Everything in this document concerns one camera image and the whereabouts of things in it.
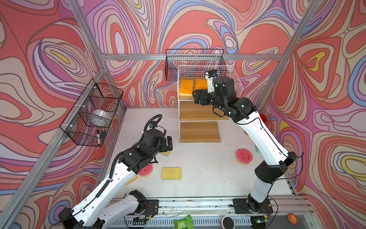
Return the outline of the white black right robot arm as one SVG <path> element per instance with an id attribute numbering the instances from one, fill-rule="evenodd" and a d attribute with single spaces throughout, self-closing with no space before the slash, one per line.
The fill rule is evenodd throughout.
<path id="1" fill-rule="evenodd" d="M 194 90 L 192 95 L 195 104 L 211 105 L 231 118 L 248 134 L 263 155 L 263 162 L 254 170 L 257 178 L 246 201 L 248 210 L 258 213 L 269 197 L 274 182 L 284 175 L 298 156 L 275 139 L 248 98 L 236 96 L 232 78 L 211 76 L 207 89 Z"/>

